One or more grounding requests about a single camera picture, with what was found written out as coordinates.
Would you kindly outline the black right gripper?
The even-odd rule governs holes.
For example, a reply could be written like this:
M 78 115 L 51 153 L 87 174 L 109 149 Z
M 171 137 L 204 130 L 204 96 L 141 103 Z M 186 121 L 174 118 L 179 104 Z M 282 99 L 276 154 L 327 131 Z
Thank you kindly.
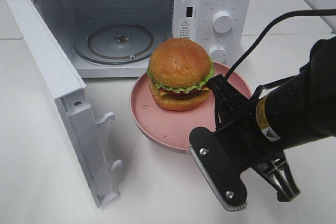
M 227 211 L 247 207 L 247 189 L 240 174 L 251 166 L 277 191 L 278 201 L 292 201 L 300 194 L 284 152 L 266 146 L 256 121 L 256 105 L 262 91 L 278 87 L 285 80 L 259 85 L 250 99 L 221 74 L 208 82 L 215 98 L 216 131 L 192 129 L 190 152 Z

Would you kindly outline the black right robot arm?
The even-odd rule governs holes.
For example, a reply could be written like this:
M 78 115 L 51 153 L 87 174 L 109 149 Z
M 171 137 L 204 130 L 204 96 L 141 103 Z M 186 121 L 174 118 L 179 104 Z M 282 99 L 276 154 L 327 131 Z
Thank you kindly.
M 260 85 L 251 98 L 220 74 L 207 85 L 215 98 L 216 130 L 194 128 L 190 151 L 222 206 L 246 208 L 240 176 L 249 168 L 280 202 L 292 201 L 300 191 L 284 151 L 335 136 L 335 39 L 318 40 L 296 76 Z

